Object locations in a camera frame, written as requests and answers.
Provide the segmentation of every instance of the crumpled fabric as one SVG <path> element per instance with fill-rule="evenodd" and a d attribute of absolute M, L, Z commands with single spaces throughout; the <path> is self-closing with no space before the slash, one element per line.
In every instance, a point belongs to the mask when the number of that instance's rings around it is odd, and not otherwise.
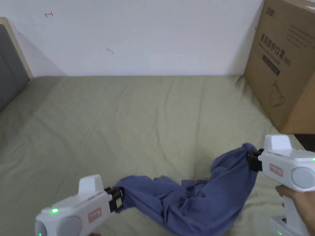
<path fill-rule="evenodd" d="M 257 172 L 246 160 L 249 143 L 216 158 L 209 180 L 182 180 L 166 176 L 128 176 L 115 186 L 124 189 L 123 207 L 136 207 L 177 235 L 223 235 L 240 214 Z"/>

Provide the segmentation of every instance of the human hand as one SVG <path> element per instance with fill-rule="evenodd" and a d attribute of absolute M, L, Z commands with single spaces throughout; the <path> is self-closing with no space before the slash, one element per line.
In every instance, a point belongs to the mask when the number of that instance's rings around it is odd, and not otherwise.
<path fill-rule="evenodd" d="M 293 200 L 295 208 L 305 223 L 309 234 L 315 236 L 315 191 L 296 192 L 284 185 L 276 186 L 281 197 L 287 196 Z"/>

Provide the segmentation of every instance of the white wall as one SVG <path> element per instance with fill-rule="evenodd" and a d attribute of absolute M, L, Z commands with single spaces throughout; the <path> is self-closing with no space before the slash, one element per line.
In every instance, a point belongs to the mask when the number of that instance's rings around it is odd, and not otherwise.
<path fill-rule="evenodd" d="M 261 7 L 262 0 L 1 0 L 0 16 L 34 76 L 233 75 L 244 72 Z"/>

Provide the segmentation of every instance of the red label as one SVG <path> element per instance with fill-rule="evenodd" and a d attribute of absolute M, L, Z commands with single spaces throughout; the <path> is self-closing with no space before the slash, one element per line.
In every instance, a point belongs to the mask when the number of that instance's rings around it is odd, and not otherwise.
<path fill-rule="evenodd" d="M 100 210 L 100 208 L 95 209 L 89 214 L 89 222 L 90 223 L 93 222 L 97 218 L 101 217 L 101 215 L 102 215 L 102 211 Z"/>
<path fill-rule="evenodd" d="M 270 171 L 272 171 L 273 173 L 276 173 L 279 176 L 283 176 L 283 170 L 280 167 L 277 167 L 273 164 L 270 164 Z"/>

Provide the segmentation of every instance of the gripper handle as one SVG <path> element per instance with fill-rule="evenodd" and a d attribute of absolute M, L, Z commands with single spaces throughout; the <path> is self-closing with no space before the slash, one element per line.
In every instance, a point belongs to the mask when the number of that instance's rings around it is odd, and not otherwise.
<path fill-rule="evenodd" d="M 287 227 L 299 235 L 309 236 L 306 226 L 295 208 L 293 200 L 287 196 L 283 196 L 283 201 Z"/>

